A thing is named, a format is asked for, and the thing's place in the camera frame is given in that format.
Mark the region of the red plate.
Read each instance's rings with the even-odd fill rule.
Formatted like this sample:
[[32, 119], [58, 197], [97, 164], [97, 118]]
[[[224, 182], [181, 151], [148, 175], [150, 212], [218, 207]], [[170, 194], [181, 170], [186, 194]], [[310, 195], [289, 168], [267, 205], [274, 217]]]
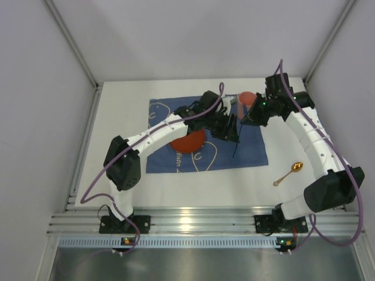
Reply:
[[178, 138], [170, 142], [170, 146], [175, 151], [188, 154], [198, 151], [205, 142], [206, 134], [204, 129], [192, 132], [184, 137]]

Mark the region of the pink plastic cup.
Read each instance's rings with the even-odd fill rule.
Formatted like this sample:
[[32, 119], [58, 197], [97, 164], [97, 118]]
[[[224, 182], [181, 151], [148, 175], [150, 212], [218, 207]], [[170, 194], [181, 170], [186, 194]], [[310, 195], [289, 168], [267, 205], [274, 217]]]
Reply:
[[250, 91], [244, 91], [237, 96], [237, 116], [239, 119], [244, 118], [255, 99], [256, 95]]

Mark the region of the blue handled utensil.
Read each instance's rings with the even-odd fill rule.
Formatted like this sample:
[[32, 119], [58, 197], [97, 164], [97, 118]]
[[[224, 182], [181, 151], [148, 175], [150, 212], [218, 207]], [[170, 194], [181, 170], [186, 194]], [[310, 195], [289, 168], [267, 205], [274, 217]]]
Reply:
[[242, 127], [243, 127], [243, 124], [241, 123], [241, 120], [245, 117], [245, 115], [247, 113], [248, 113], [248, 107], [241, 106], [241, 107], [237, 108], [237, 118], [238, 118], [238, 121], [239, 121], [239, 130], [238, 130], [238, 139], [237, 139], [237, 142], [236, 142], [236, 145], [235, 145], [235, 148], [234, 148], [234, 152], [233, 152], [233, 158], [235, 158], [235, 156], [236, 156], [238, 145], [240, 143], [240, 135], [241, 135]]

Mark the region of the blue cloth placemat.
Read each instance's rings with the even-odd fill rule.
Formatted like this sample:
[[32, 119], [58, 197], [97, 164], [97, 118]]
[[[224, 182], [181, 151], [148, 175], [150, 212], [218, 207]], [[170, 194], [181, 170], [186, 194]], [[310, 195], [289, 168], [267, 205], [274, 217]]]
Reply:
[[167, 143], [148, 156], [146, 172], [148, 174], [190, 173], [268, 165], [265, 143], [259, 127], [242, 127], [235, 158], [233, 158], [235, 143], [212, 138], [209, 131], [204, 130], [204, 132], [205, 142], [198, 151], [182, 154]]

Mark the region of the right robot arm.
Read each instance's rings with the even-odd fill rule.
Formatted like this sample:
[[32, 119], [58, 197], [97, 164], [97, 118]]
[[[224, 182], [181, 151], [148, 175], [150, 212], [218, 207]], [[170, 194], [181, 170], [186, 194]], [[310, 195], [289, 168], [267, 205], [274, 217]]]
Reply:
[[275, 206], [272, 211], [275, 219], [294, 220], [352, 203], [356, 198], [354, 188], [361, 186], [364, 171], [338, 157], [310, 95], [305, 91], [294, 93], [287, 73], [265, 79], [265, 94], [256, 95], [241, 123], [267, 126], [274, 116], [280, 116], [298, 138], [315, 178], [300, 196]]

